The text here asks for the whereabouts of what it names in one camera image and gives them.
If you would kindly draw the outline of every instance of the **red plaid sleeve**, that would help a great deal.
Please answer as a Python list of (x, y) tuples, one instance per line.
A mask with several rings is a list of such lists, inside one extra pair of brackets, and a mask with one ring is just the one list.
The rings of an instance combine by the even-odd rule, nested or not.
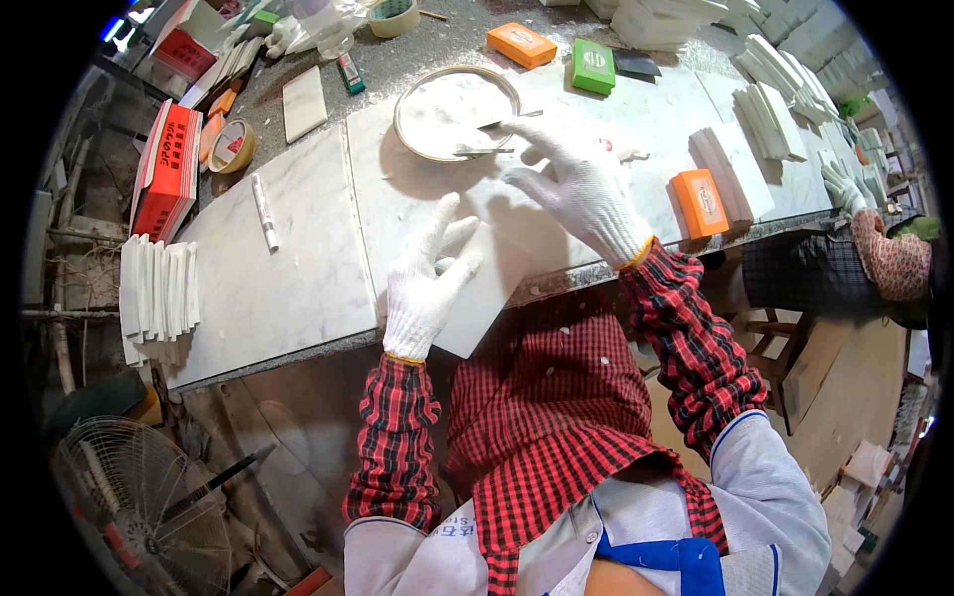
[(344, 518), (382, 515), (429, 532), (441, 520), (430, 474), (434, 445), (427, 428), (441, 415), (423, 364), (381, 356), (367, 377), (359, 406), (361, 470), (351, 477)]
[(719, 432), (745, 410), (761, 409), (768, 391), (758, 371), (746, 366), (732, 327), (699, 293), (701, 278), (698, 259), (671, 256), (658, 240), (642, 265), (619, 276), (633, 326), (659, 356), (659, 382), (673, 392), (673, 422), (707, 462)]

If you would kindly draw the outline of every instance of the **cardboard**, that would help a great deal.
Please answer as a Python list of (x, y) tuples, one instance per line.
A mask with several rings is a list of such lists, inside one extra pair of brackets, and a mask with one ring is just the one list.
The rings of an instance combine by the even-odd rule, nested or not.
[(135, 172), (130, 235), (168, 241), (196, 202), (202, 114), (163, 102)]
[(212, 52), (229, 33), (224, 24), (225, 18), (204, 0), (189, 0), (159, 32), (149, 56), (195, 83), (216, 63)]

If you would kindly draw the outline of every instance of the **paint marker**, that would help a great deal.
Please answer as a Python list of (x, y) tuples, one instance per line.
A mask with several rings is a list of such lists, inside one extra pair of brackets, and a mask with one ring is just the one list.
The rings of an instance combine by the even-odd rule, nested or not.
[(261, 230), (265, 233), (265, 242), (268, 243), (268, 254), (273, 255), (279, 249), (279, 237), (275, 235), (272, 211), (265, 201), (265, 191), (261, 189), (261, 176), (258, 172), (252, 174), (252, 194), (255, 195), (255, 208), (259, 212)]

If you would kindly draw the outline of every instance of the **gloved hand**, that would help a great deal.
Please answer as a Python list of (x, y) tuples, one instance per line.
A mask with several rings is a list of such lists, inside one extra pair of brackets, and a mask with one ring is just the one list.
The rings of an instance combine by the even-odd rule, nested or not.
[(471, 216), (450, 223), (460, 205), (457, 193), (445, 195), (424, 234), (398, 257), (387, 274), (387, 327), (384, 351), (394, 358), (423, 362), (450, 316), (450, 307), (477, 272), (479, 255), (441, 259), (446, 269), (435, 272), (438, 255), (473, 234), (480, 220)]
[(629, 177), (616, 156), (582, 135), (551, 133), (541, 118), (513, 117), (500, 126), (529, 141), (553, 163), (559, 178), (554, 182), (530, 168), (513, 168), (504, 173), (505, 182), (539, 203), (611, 267), (641, 262), (653, 231), (633, 207)]
[(864, 182), (857, 178), (852, 180), (835, 161), (821, 165), (821, 177), (825, 179), (825, 188), (835, 199), (835, 206), (844, 209), (851, 216), (868, 206), (864, 200), (866, 196), (872, 202), (875, 200)]

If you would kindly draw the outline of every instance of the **roll of masking tape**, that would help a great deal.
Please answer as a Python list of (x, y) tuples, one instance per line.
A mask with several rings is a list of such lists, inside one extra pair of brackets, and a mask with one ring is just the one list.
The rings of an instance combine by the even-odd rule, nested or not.
[(417, 0), (383, 0), (371, 9), (371, 32), (378, 37), (397, 37), (421, 22)]

